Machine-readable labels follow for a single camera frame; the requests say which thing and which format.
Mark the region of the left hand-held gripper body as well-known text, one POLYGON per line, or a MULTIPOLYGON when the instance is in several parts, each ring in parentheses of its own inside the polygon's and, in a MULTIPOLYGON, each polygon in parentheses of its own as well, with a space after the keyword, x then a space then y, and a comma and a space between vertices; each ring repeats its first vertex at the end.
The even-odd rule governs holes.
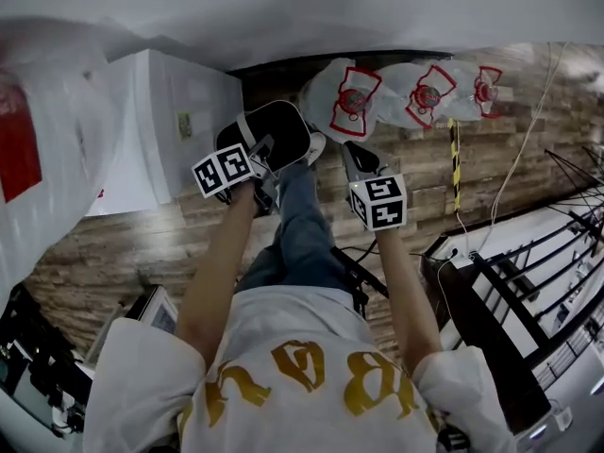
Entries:
POLYGON ((251 181, 255 185, 257 215, 269 215, 276 207, 276 176, 268 159, 266 162, 251 160, 248 152, 240 143, 213 152, 193 166, 193 176, 205 198, 214 196, 225 205, 231 204, 237 185, 251 181))

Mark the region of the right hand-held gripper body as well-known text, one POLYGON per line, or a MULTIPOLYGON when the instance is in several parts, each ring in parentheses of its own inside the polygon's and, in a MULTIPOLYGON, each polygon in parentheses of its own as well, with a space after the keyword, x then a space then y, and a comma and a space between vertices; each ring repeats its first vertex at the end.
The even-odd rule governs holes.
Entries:
POLYGON ((407 224, 408 198, 404 178, 388 164, 376 171, 363 172, 354 163, 346 164, 347 202, 369 231, 402 227, 407 224))

